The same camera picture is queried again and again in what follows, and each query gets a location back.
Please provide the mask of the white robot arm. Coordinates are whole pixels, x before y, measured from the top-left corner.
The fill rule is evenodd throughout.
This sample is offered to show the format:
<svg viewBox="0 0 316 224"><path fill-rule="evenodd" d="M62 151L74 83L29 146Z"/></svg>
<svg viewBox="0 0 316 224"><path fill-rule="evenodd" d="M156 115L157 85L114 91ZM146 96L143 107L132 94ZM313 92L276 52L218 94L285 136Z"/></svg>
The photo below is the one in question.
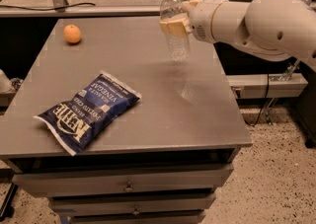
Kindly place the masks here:
<svg viewBox="0 0 316 224"><path fill-rule="evenodd" d="M163 33L227 43L267 61L293 56L316 70L316 12L302 0L193 0L160 22Z"/></svg>

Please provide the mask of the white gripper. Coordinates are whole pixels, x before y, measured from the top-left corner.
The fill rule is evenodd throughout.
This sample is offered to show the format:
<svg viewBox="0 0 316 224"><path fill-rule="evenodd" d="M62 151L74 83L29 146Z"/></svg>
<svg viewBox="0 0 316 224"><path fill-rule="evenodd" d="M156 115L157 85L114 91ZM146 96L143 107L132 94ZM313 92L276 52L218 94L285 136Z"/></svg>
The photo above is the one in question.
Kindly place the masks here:
<svg viewBox="0 0 316 224"><path fill-rule="evenodd" d="M212 22L218 8L227 0L186 0L182 2L189 18L161 21L161 31L174 37L187 37L190 33L199 41L216 43Z"/></svg>

